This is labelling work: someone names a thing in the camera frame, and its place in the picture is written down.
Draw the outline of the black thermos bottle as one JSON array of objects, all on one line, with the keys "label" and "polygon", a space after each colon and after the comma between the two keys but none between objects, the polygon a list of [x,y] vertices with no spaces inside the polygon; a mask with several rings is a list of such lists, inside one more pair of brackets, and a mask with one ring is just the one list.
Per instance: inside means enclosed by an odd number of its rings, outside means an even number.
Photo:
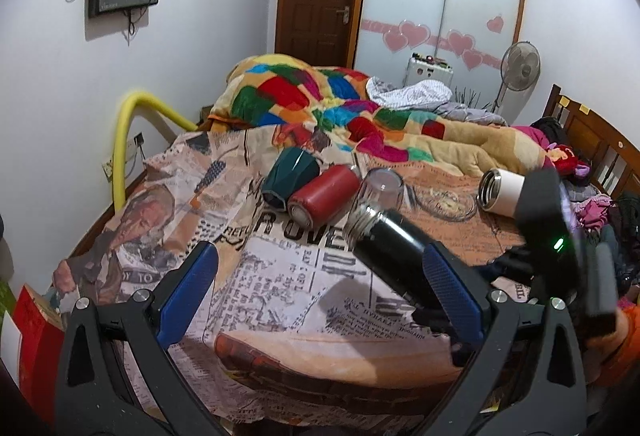
[{"label": "black thermos bottle", "polygon": [[373,274],[413,308],[413,321],[434,333],[451,330],[442,305],[423,272],[423,253],[429,235],[395,209],[361,202],[349,212],[345,240]]}]

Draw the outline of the white thermos cup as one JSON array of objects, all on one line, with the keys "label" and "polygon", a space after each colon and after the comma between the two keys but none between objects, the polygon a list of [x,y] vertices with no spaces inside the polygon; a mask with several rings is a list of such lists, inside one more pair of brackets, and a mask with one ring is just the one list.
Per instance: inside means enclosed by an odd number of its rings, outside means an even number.
[{"label": "white thermos cup", "polygon": [[487,213],[514,218],[525,177],[502,169],[487,171],[478,184],[476,201]]}]

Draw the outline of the clear glass cup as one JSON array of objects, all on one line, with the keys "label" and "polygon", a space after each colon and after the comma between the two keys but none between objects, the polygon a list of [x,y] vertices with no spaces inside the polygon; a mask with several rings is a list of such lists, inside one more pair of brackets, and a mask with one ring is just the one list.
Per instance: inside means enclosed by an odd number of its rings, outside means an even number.
[{"label": "clear glass cup", "polygon": [[373,203],[382,210],[399,210],[404,193],[404,180],[398,173],[389,167],[375,167],[363,178],[354,206]]}]

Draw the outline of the red cup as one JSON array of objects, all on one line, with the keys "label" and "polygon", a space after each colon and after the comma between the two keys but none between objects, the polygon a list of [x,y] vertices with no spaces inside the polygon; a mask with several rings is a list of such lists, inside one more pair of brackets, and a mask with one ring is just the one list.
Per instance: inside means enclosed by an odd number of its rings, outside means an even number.
[{"label": "red cup", "polygon": [[334,164],[288,199],[288,215],[305,229],[320,227],[346,207],[360,187],[355,164]]}]

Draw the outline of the dark green cup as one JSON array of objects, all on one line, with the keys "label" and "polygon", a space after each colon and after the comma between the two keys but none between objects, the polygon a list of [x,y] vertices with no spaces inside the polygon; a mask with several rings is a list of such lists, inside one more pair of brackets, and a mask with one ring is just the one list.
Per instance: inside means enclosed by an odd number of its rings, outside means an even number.
[{"label": "dark green cup", "polygon": [[262,182],[262,200],[279,212],[288,209],[288,199],[320,174],[320,165],[307,150],[288,147],[281,151]]}]

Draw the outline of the red plush toy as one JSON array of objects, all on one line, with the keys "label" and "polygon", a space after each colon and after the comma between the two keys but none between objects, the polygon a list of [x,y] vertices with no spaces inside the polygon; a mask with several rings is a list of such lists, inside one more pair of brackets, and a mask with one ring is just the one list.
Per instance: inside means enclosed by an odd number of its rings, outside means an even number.
[{"label": "red plush toy", "polygon": [[562,177],[586,178],[591,172],[590,165],[582,161],[570,146],[551,144],[547,149],[547,157]]}]

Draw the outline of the red box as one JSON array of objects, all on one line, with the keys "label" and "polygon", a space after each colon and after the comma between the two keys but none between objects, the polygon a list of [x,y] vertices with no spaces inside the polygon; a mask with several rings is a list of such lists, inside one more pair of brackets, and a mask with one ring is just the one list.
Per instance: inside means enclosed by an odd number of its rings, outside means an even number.
[{"label": "red box", "polygon": [[49,426],[55,420],[63,340],[60,315],[31,286],[24,285],[13,311],[1,316],[1,360],[29,407]]}]

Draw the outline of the glass ashtray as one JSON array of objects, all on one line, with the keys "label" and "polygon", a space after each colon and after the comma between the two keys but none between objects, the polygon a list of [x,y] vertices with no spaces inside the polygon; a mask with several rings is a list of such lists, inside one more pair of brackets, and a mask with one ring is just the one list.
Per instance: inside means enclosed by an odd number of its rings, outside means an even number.
[{"label": "glass ashtray", "polygon": [[477,213],[475,198],[470,193],[434,187],[414,187],[413,196],[420,209],[446,222],[463,223]]}]

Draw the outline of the wooden headboard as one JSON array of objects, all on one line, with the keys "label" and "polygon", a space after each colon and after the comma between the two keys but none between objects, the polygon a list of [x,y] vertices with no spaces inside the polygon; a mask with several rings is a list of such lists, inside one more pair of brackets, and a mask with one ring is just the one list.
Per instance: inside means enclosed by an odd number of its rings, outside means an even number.
[{"label": "wooden headboard", "polygon": [[639,149],[596,111],[571,100],[553,84],[544,115],[563,126],[568,144],[591,165],[589,183],[617,199],[622,193],[640,191]]}]

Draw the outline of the standing electric fan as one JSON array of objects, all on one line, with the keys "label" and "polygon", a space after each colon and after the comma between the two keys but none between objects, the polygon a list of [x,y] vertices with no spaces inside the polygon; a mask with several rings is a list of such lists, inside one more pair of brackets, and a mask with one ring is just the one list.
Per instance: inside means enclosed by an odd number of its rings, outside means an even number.
[{"label": "standing electric fan", "polygon": [[521,93],[532,88],[539,79],[540,71],[540,54],[532,42],[518,41],[512,44],[501,59],[501,84],[491,111],[498,111],[507,92]]}]

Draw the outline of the newspaper print tablecloth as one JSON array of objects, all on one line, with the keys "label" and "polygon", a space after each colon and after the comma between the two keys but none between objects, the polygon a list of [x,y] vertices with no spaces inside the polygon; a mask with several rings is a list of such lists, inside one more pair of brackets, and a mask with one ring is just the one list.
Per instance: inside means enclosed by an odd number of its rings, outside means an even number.
[{"label": "newspaper print tablecloth", "polygon": [[322,167],[376,160],[305,126],[180,135],[84,254],[52,277],[61,311],[153,289],[201,241],[218,273],[180,343],[186,382],[215,416],[397,433],[418,425],[458,377],[448,340],[352,254],[346,217],[299,226],[269,208],[262,181],[286,147]]}]

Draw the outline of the white small cabinet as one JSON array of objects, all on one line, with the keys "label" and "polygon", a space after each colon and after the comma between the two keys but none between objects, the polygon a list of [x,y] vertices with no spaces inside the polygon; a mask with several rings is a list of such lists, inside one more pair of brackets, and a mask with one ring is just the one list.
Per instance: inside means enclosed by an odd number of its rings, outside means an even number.
[{"label": "white small cabinet", "polygon": [[423,80],[434,80],[451,86],[454,69],[444,59],[414,52],[409,58],[404,85],[411,86]]}]

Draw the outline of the white striped cloth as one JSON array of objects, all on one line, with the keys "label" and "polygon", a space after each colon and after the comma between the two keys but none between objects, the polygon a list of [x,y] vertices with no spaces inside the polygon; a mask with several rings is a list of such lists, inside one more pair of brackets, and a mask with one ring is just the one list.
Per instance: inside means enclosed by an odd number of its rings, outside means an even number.
[{"label": "white striped cloth", "polygon": [[418,109],[433,111],[447,104],[452,98],[448,86],[440,81],[425,79],[418,83],[395,88],[380,78],[371,77],[366,84],[369,100],[392,110]]}]

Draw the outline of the colourful patchwork blanket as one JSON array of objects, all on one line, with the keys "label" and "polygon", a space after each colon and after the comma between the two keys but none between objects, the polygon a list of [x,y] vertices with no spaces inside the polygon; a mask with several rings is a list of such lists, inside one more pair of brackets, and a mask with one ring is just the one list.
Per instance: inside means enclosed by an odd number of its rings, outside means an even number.
[{"label": "colourful patchwork blanket", "polygon": [[525,175],[550,167],[544,149],[514,127],[386,108],[367,97],[368,81],[359,71],[314,67],[283,54],[247,57],[228,74],[209,118],[224,131],[272,125],[285,146],[312,147],[318,134],[347,152],[434,163],[454,175],[491,169]]}]

